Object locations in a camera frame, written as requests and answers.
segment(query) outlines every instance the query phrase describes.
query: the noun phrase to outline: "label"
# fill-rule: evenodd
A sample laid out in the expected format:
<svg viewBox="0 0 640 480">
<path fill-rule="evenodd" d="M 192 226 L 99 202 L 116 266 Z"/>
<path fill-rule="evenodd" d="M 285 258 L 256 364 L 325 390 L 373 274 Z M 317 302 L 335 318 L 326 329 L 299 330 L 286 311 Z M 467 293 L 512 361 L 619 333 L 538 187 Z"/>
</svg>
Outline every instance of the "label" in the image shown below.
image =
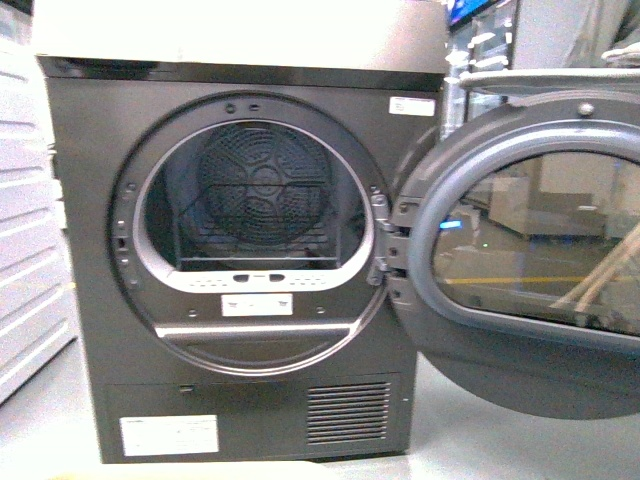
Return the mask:
<svg viewBox="0 0 640 480">
<path fill-rule="evenodd" d="M 433 117 L 436 114 L 436 101 L 429 98 L 391 97 L 389 113 Z"/>
<path fill-rule="evenodd" d="M 218 416 L 125 417 L 120 419 L 125 457 L 218 451 Z"/>
<path fill-rule="evenodd" d="M 222 295 L 223 317 L 293 315 L 290 293 Z"/>
</svg>

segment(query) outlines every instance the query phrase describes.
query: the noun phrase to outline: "dryer door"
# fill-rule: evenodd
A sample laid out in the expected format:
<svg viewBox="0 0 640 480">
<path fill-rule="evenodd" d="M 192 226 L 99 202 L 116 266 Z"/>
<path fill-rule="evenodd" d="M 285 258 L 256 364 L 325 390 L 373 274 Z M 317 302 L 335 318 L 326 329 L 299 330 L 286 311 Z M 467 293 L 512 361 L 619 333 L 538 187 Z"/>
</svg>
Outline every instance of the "dryer door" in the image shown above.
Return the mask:
<svg viewBox="0 0 640 480">
<path fill-rule="evenodd" d="M 389 289 L 451 380 L 540 416 L 640 410 L 639 111 L 596 91 L 512 102 L 405 183 Z"/>
</svg>

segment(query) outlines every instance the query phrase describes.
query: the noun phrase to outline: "door hinge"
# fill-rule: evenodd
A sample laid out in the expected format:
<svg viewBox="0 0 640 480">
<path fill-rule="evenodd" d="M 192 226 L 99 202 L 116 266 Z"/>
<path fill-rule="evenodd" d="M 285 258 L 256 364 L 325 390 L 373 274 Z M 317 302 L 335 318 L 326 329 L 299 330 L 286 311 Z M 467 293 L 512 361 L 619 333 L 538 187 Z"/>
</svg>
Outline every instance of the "door hinge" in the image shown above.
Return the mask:
<svg viewBox="0 0 640 480">
<path fill-rule="evenodd" d="M 373 286 L 382 285 L 385 272 L 390 271 L 387 264 L 386 244 L 387 234 L 397 230 L 396 226 L 389 222 L 389 200 L 381 193 L 371 196 L 371 208 L 373 209 L 373 219 L 375 221 L 375 238 L 373 243 L 373 263 L 367 276 L 367 282 Z"/>
</svg>

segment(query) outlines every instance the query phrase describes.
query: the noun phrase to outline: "vent slots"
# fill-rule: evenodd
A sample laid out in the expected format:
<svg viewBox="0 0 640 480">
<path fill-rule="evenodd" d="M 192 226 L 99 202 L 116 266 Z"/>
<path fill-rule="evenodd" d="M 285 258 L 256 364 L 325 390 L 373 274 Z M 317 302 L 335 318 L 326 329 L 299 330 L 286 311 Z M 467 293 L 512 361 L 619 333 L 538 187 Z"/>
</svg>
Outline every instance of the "vent slots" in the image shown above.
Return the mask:
<svg viewBox="0 0 640 480">
<path fill-rule="evenodd" d="M 310 388 L 307 443 L 386 438 L 390 396 L 388 382 Z"/>
</svg>

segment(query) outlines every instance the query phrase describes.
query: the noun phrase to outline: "floor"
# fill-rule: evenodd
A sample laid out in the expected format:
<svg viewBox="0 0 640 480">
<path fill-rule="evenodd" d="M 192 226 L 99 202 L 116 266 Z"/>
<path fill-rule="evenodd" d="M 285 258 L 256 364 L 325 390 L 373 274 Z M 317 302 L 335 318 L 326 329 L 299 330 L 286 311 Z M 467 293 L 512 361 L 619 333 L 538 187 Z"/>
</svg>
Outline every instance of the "floor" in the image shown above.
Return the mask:
<svg viewBox="0 0 640 480">
<path fill-rule="evenodd" d="M 640 415 L 588 422 L 536 418 L 479 400 L 422 358 L 418 375 L 408 454 L 326 463 L 339 478 L 640 478 Z M 2 478 L 42 480 L 54 471 L 97 463 L 76 341 L 0 406 L 0 472 Z"/>
</svg>

